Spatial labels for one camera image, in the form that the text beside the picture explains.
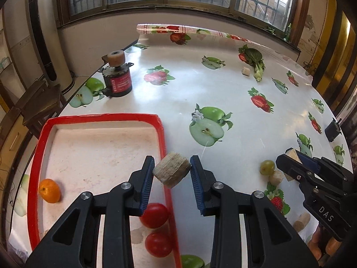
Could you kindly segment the person's right hand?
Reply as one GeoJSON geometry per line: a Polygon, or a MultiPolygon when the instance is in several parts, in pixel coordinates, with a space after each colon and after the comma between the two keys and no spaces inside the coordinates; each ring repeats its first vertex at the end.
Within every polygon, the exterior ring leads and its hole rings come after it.
{"type": "Polygon", "coordinates": [[[342,242],[331,236],[330,232],[322,224],[318,224],[307,246],[322,266],[322,263],[325,263],[336,253],[341,244],[342,242]]]}

